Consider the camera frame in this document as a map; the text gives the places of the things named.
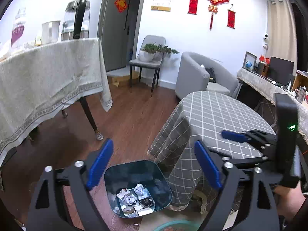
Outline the person's right hand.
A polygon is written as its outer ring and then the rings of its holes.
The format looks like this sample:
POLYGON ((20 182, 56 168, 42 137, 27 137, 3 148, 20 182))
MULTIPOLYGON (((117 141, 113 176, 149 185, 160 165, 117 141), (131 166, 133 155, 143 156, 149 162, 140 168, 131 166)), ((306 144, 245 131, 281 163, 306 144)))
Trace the person's right hand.
POLYGON ((307 197, 302 193, 301 182, 298 182, 295 188, 278 185, 274 192, 279 196, 277 212, 286 219, 289 225, 295 220, 300 210, 306 212, 307 197))

